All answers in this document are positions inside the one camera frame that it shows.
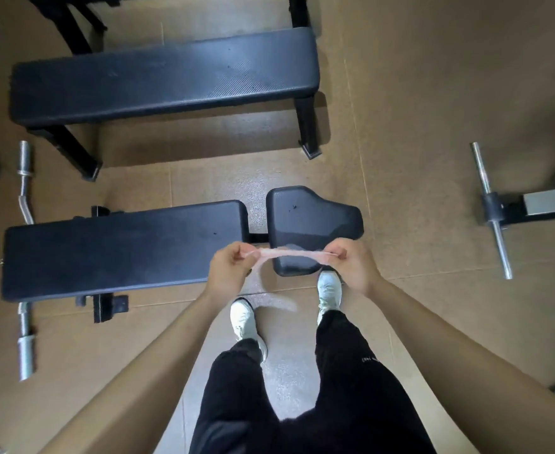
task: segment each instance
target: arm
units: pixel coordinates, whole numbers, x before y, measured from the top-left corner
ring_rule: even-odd
[[[187,383],[206,333],[237,296],[251,267],[250,244],[235,242],[210,263],[206,289],[63,427],[42,454],[151,453]]]
[[[555,396],[379,273],[360,242],[336,239],[329,264],[384,313],[448,414],[485,453],[555,452]]]

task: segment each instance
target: forearm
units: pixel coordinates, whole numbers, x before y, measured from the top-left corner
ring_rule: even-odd
[[[426,382],[482,452],[555,452],[555,396],[395,285],[377,280],[370,298]]]
[[[202,294],[107,384],[43,454],[151,453],[221,304]]]

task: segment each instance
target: white shoe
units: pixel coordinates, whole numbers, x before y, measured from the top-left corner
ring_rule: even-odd
[[[327,311],[340,311],[343,287],[338,274],[334,271],[322,271],[317,279],[317,291],[319,293],[317,324],[319,325]]]
[[[254,309],[247,299],[237,298],[231,304],[231,326],[237,336],[237,341],[253,339],[258,343],[264,362],[267,359],[267,345],[258,335]]]

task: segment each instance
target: person's left hand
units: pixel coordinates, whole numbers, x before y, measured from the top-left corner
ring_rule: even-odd
[[[242,258],[242,255],[250,252],[253,253]],[[242,290],[246,276],[259,257],[256,247],[243,242],[234,242],[217,251],[210,261],[208,282],[204,289],[206,295],[219,303],[220,307],[225,307]]]

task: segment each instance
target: tiled floor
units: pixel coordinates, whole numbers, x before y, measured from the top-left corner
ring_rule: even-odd
[[[296,147],[293,108],[254,105],[100,128],[109,167],[78,178],[40,139],[38,221],[91,205],[137,211],[237,198],[265,228],[265,194],[303,184],[358,206],[383,274],[457,328],[544,384],[555,382],[555,221],[506,231],[515,279],[502,279],[493,238],[477,225],[478,177],[468,143],[484,144],[493,188],[540,189],[555,173],[555,0],[309,0],[321,64],[323,154]],[[134,0],[96,6],[107,48],[289,27],[287,0]],[[16,204],[16,147],[7,117],[15,61],[66,55],[26,0],[0,0],[0,258]],[[86,136],[87,128],[82,132]],[[314,277],[268,266],[244,293],[261,307],[269,398],[281,417],[314,404]],[[38,371],[16,381],[15,306],[0,299],[0,444],[37,452],[157,336],[201,285],[130,293],[131,312],[94,325],[73,300],[35,306]],[[387,321],[345,292],[344,310],[408,390],[439,452],[475,452],[420,376]],[[185,452],[208,365],[234,342],[214,322],[158,453]]]

